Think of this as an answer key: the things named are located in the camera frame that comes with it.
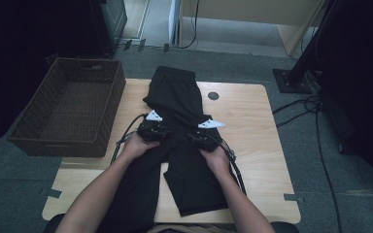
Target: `floor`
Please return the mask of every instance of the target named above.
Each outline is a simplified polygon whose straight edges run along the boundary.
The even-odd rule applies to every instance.
[[[139,45],[145,39],[145,46],[164,47],[170,44],[169,16],[172,0],[126,0],[128,22],[122,34],[122,41],[132,40]],[[138,36],[128,36],[139,30]],[[314,28],[305,35],[292,57],[299,57],[312,38]],[[190,44],[194,36],[194,18],[184,18],[183,45]],[[199,18],[196,27],[196,40],[188,50],[220,51],[273,57],[288,57],[275,24],[230,21]]]

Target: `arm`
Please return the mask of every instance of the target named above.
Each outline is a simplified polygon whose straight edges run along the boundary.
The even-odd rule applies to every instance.
[[[126,168],[146,150],[158,145],[159,142],[147,143],[133,133],[115,162],[78,195],[56,233],[95,232],[111,205]]]
[[[201,150],[201,153],[220,183],[238,232],[274,232],[266,217],[232,179],[229,160],[222,148],[218,147],[213,152]]]

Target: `cord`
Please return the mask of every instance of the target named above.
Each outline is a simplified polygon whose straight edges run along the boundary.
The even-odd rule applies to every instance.
[[[193,11],[193,9],[192,9],[192,1],[189,1],[189,9],[191,11]],[[193,30],[196,33],[196,27],[195,27],[195,25],[193,25],[193,18],[192,17],[190,18],[190,25],[192,26]],[[195,40],[195,42],[196,42],[196,46],[195,46],[195,49],[196,49],[199,46],[199,41]]]
[[[128,133],[129,129],[132,127],[132,125],[135,123],[135,121],[137,121],[140,117],[146,117],[146,116],[147,115],[145,115],[145,114],[136,116],[132,120],[132,122],[129,124],[129,126],[126,128],[126,130],[123,133],[123,135],[120,138],[120,140],[116,142],[116,147],[115,147],[114,155],[112,156],[112,159],[111,159],[111,164],[115,161],[115,159],[117,159],[118,151],[120,149],[120,144],[124,143],[129,138],[129,136],[131,136],[131,134],[133,132],[135,132],[135,131],[132,131],[132,132]]]
[[[288,108],[288,107],[290,107],[290,106],[292,106],[294,104],[298,104],[298,103],[303,103],[305,109],[307,109],[306,112],[304,112],[302,114],[299,114],[297,116],[294,116],[290,120],[287,120],[287,121],[285,121],[283,123],[277,124],[277,127],[279,127],[279,126],[285,125],[285,124],[291,122],[293,119],[301,117],[301,116],[303,116],[305,114],[315,113],[315,115],[316,115],[316,129],[317,129],[317,143],[318,143],[318,148],[319,148],[319,152],[320,152],[320,160],[321,160],[321,163],[322,163],[323,170],[325,172],[326,180],[327,180],[328,185],[329,185],[329,189],[330,189],[330,192],[331,192],[332,200],[334,202],[335,213],[336,213],[336,216],[337,216],[338,232],[342,233],[342,225],[341,225],[341,218],[340,218],[339,209],[338,209],[338,202],[337,202],[337,199],[336,199],[336,196],[335,196],[334,187],[332,185],[331,179],[329,178],[328,171],[326,169],[326,165],[325,165],[325,162],[323,160],[323,154],[322,154],[320,127],[319,127],[319,119],[318,119],[320,109],[322,108],[322,102],[320,100],[312,100],[314,98],[318,98],[318,96],[310,96],[310,97],[308,97],[306,99],[303,99],[303,100],[293,101],[292,103],[284,105],[284,106],[278,108],[277,110],[273,111],[273,114],[276,114],[277,112],[279,112],[279,111],[281,111],[283,109],[286,109],[286,108]],[[313,108],[308,108],[308,104],[313,104]]]
[[[247,190],[245,189],[244,181],[242,180],[241,171],[238,169],[238,166],[235,163],[235,157],[236,156],[234,154],[234,151],[229,147],[229,145],[226,143],[226,141],[224,139],[222,139],[222,141],[220,142],[216,138],[214,138],[213,136],[211,136],[209,134],[206,134],[206,133],[203,133],[203,132],[200,132],[200,134],[210,138],[211,140],[216,142],[218,144],[218,146],[220,146],[222,148],[222,150],[226,154],[226,157],[228,158],[229,162],[231,163],[232,167],[235,170],[235,174],[237,176],[238,184],[240,185],[242,192],[244,192],[244,194],[247,195]]]
[[[195,27],[194,27],[194,31],[195,31],[194,34],[195,35],[193,36],[193,39],[188,46],[179,47],[179,49],[182,49],[182,50],[187,49],[195,42],[195,39],[196,39],[196,21],[198,20],[198,10],[199,10],[199,0],[196,2],[196,10],[195,10]]]
[[[309,113],[317,112],[318,109],[319,109],[319,106],[320,106],[321,101],[319,101],[319,100],[312,100],[312,99],[314,99],[314,98],[319,98],[319,96],[317,96],[317,95],[313,95],[313,96],[310,96],[310,97],[308,97],[308,98],[306,98],[306,99],[303,99],[303,100],[296,100],[296,101],[293,101],[292,103],[289,103],[289,104],[287,104],[287,105],[284,105],[284,106],[282,106],[282,107],[280,107],[280,108],[274,110],[274,111],[272,112],[273,115],[276,114],[276,113],[278,113],[278,112],[280,112],[281,110],[284,110],[284,109],[286,109],[286,108],[288,108],[288,107],[294,105],[294,104],[304,104],[304,108],[306,109],[306,111],[305,111],[304,113],[298,114],[298,115],[296,115],[296,116],[293,116],[293,117],[290,118],[289,120],[286,120],[286,121],[284,121],[284,122],[281,122],[281,123],[276,124],[277,128],[278,128],[278,127],[281,127],[281,126],[283,126],[283,125],[286,125],[286,124],[290,123],[291,121],[293,121],[293,120],[295,120],[295,119],[297,119],[297,118],[299,118],[299,117],[301,117],[301,116],[304,116],[304,115],[309,114]],[[312,108],[309,108],[309,107],[308,107],[308,104],[312,104],[313,107],[312,107]]]
[[[313,87],[316,91],[321,90],[321,86],[318,84],[318,77],[321,74],[322,74],[322,71],[317,71],[317,70],[306,70],[304,74],[310,86]]]
[[[319,148],[319,151],[320,151],[320,159],[321,159],[323,170],[325,172],[326,180],[328,181],[329,189],[331,190],[332,200],[334,202],[335,214],[337,215],[338,232],[342,233],[341,218],[340,218],[340,213],[339,213],[339,210],[338,210],[337,198],[335,196],[335,191],[334,191],[334,187],[332,186],[332,182],[329,179],[329,175],[328,175],[328,171],[326,170],[325,162],[323,161],[320,128],[319,128],[319,124],[318,124],[318,113],[319,113],[319,111],[316,111],[317,142],[318,142],[318,148]]]

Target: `person's left hand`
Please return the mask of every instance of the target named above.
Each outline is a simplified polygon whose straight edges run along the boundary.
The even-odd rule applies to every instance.
[[[134,132],[126,140],[121,155],[125,154],[130,160],[133,160],[144,154],[147,150],[159,146],[159,144],[160,142],[145,142],[137,132]]]

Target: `light wood tabletop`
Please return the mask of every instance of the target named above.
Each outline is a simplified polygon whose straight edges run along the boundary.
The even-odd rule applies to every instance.
[[[105,157],[62,159],[52,186],[62,194],[59,198],[48,197],[44,219],[66,213],[78,194],[109,166],[115,143],[132,119],[151,111],[142,101],[148,94],[149,83],[149,80],[126,79]],[[285,199],[285,194],[294,192],[265,88],[260,84],[240,83],[198,82],[198,86],[204,114],[226,124],[219,132],[237,155],[236,164],[248,197],[270,221],[299,222],[297,202]],[[218,100],[209,99],[208,94],[213,91],[220,96]],[[162,176],[168,164],[161,166],[155,222],[233,222],[228,209],[181,217]]]

